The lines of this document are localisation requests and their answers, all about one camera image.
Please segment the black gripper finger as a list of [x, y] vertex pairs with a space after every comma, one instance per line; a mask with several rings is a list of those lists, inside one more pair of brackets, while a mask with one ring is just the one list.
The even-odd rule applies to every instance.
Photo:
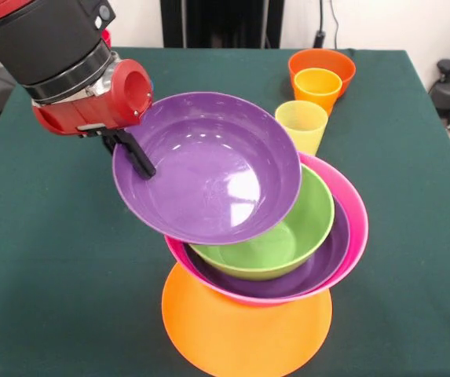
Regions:
[[115, 132], [115, 141], [126, 148], [127, 157], [139, 176], [145, 180], [149, 180], [155, 176], [155, 166], [131, 133], [125, 130], [117, 130]]
[[115, 146], [117, 144], [116, 133], [102, 133], [101, 140], [102, 140], [103, 146], [112, 155], [115, 151]]

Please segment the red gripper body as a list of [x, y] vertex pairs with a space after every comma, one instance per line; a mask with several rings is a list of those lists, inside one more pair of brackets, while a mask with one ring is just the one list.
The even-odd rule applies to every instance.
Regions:
[[32, 104], [37, 120], [58, 135], [83, 135], [94, 128], [136, 125], [153, 102], [146, 70], [135, 60], [115, 60], [93, 84], [52, 104]]

